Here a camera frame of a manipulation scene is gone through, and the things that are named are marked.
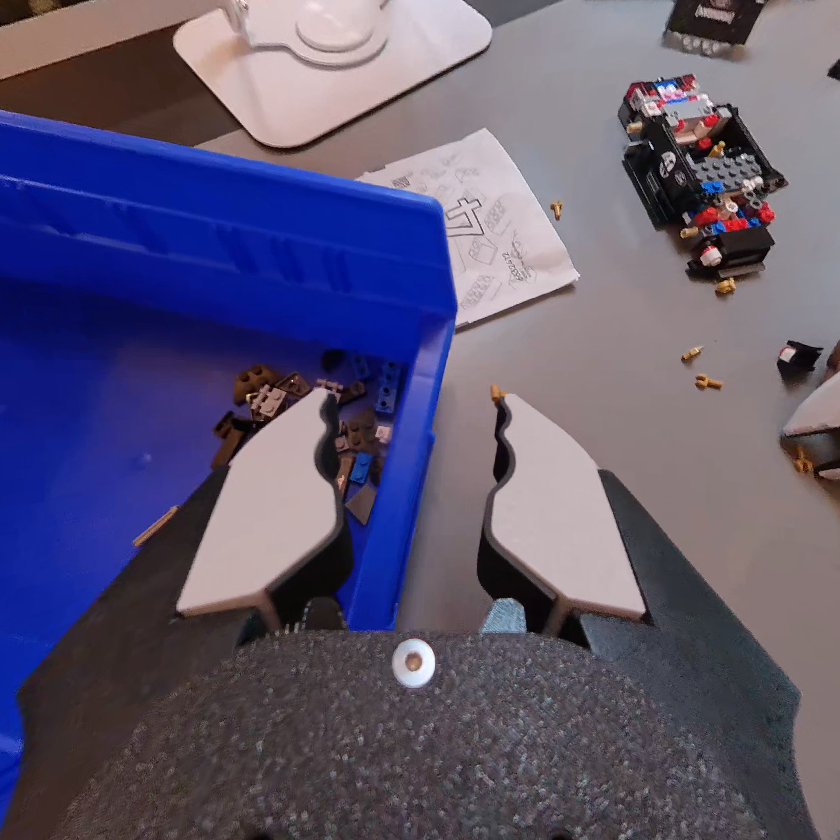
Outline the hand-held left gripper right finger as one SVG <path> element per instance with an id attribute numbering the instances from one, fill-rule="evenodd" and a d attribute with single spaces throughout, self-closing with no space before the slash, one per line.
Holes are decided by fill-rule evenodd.
<path id="1" fill-rule="evenodd" d="M 515 602 L 533 634 L 582 616 L 640 624 L 647 604 L 593 457 L 515 394 L 497 410 L 494 486 L 476 563 L 494 602 Z"/>

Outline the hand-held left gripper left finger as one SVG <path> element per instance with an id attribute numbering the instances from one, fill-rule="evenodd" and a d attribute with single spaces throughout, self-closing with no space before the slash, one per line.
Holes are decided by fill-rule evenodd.
<path id="1" fill-rule="evenodd" d="M 185 617 L 256 610 L 270 631 L 350 577 L 354 551 L 336 479 L 338 401 L 316 388 L 231 460 L 176 604 Z"/>

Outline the pile of lego pieces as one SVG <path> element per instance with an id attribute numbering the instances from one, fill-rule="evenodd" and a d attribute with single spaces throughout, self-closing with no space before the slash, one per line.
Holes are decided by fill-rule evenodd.
<path id="1" fill-rule="evenodd" d="M 338 529 L 348 485 L 359 488 L 347 503 L 353 519 L 363 526 L 372 520 L 372 508 L 379 491 L 368 479 L 343 476 L 340 451 L 335 437 L 343 438 L 344 453 L 375 462 L 381 456 L 382 439 L 373 408 L 341 419 L 334 415 L 343 404 L 343 395 L 355 395 L 360 380 L 336 392 L 331 386 L 307 387 L 294 371 L 286 376 L 267 364 L 256 364 L 239 372 L 234 381 L 234 403 L 248 404 L 255 414 L 244 430 L 236 453 L 230 455 L 223 488 L 208 520 L 203 543 L 233 544 L 239 540 L 277 541 L 284 529 L 285 516 L 290 527 L 302 528 L 303 545 L 308 539 L 326 538 Z M 333 475 L 343 476 L 335 486 Z"/>

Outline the blue plastic parts bin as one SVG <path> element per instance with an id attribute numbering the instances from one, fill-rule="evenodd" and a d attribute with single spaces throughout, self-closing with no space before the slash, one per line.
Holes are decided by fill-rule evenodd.
<path id="1" fill-rule="evenodd" d="M 1 153 L 2 837 L 46 838 L 145 708 L 293 625 L 176 610 L 239 372 L 361 381 L 381 456 L 334 445 L 380 499 L 363 526 L 347 486 L 328 597 L 393 629 L 457 301 L 433 198 L 10 112 Z"/>

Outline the black printed lego plate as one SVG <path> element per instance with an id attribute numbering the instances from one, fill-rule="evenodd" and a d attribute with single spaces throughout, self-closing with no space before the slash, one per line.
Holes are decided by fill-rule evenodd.
<path id="1" fill-rule="evenodd" d="M 710 58 L 739 58 L 766 1 L 675 1 L 664 46 Z"/>

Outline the tan lego bar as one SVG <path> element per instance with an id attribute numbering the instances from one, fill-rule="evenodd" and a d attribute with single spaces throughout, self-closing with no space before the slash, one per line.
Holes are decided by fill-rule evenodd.
<path id="1" fill-rule="evenodd" d="M 139 549 L 144 546 L 156 533 L 162 530 L 166 524 L 168 524 L 177 512 L 180 510 L 180 506 L 173 506 L 171 507 L 166 513 L 156 519 L 149 527 L 143 530 L 136 538 L 132 540 L 132 545 L 135 549 Z"/>

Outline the white numbered paper bag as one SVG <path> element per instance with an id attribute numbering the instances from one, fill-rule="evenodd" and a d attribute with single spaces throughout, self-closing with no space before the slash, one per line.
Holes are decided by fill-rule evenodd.
<path id="1" fill-rule="evenodd" d="M 456 329 L 580 278 L 529 184 L 488 129 L 363 173 L 359 181 L 440 203 L 458 300 Z"/>

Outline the black lego car model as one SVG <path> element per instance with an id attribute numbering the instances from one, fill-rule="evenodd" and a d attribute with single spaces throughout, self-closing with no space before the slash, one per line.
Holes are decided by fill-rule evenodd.
<path id="1" fill-rule="evenodd" d="M 617 117 L 623 168 L 654 227 L 679 234 L 687 275 L 720 284 L 764 271 L 774 247 L 770 197 L 788 181 L 739 109 L 687 74 L 632 82 Z"/>

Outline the white book stand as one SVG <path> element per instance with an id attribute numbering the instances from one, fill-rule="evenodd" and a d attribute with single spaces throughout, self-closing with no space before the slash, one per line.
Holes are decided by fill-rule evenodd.
<path id="1" fill-rule="evenodd" d="M 485 51 L 467 2 L 222 2 L 173 46 L 256 141 L 320 139 Z"/>

